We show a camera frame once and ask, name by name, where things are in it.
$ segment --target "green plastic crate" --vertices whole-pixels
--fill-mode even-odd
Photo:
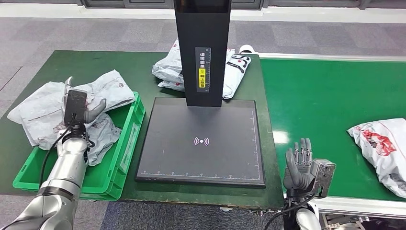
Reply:
[[[137,92],[134,92],[135,101],[132,104],[108,111],[114,125],[122,129],[120,138],[100,164],[87,167],[82,186],[81,199],[118,200],[123,192],[128,167],[134,153],[136,140],[145,108]],[[13,181],[14,188],[38,191],[39,173],[46,151],[34,147],[27,161],[18,172]],[[57,159],[56,149],[52,150],[44,171],[44,178],[50,174]]]

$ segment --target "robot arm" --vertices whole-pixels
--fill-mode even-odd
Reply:
[[[70,87],[70,78],[66,88]],[[40,183],[36,197],[11,224],[2,230],[72,230],[80,190],[92,147],[84,123],[93,121],[106,107],[106,100],[86,110],[87,94],[65,90],[64,122],[58,133],[58,159],[48,179]]]
[[[289,148],[286,152],[283,179],[286,188],[285,209],[275,214],[270,221],[285,214],[285,230],[321,230],[318,218],[308,202],[313,198],[327,196],[336,165],[324,159],[313,160],[310,140],[302,138],[300,142],[300,148],[296,142],[294,150]]]

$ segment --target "nfc symbol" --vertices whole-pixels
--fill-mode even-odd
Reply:
[[[199,143],[204,144],[205,146],[208,146],[210,143],[209,138],[205,138],[204,140],[199,139],[198,137],[195,137],[194,139],[194,145],[198,145]]]

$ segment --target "crumpled bag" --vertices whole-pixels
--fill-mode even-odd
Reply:
[[[373,121],[347,132],[375,167],[378,180],[397,196],[406,198],[406,120]]]
[[[236,53],[234,49],[227,49],[226,63],[230,61],[231,56]],[[175,83],[184,83],[182,72],[182,61],[180,59],[179,41],[176,39],[170,48],[168,55],[152,66],[152,74],[164,81]]]
[[[66,128],[62,115],[64,88],[65,84],[62,82],[48,82],[7,115],[8,119],[23,126],[32,146],[38,145],[43,150],[50,149],[57,133]],[[73,88],[87,92],[87,108],[90,110],[97,106],[102,98],[107,99],[103,113],[91,124],[85,124],[89,139],[97,146],[91,148],[88,153],[89,159],[93,159],[90,165],[96,165],[101,162],[103,151],[106,152],[120,136],[118,128],[114,127],[113,121],[104,112],[132,103],[135,100],[134,93],[115,70],[103,74],[92,83]],[[101,123],[106,126],[93,126]]]
[[[251,58],[243,55],[232,55],[226,63],[224,70],[223,98],[230,99],[234,96],[242,78],[247,71],[248,65],[251,63]],[[164,80],[158,84],[159,87],[185,91],[183,83]]]

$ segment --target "red printed logo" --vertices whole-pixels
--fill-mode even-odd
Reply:
[[[361,133],[380,156],[387,157],[391,152],[396,151],[388,137],[381,136],[369,130],[362,131]]]

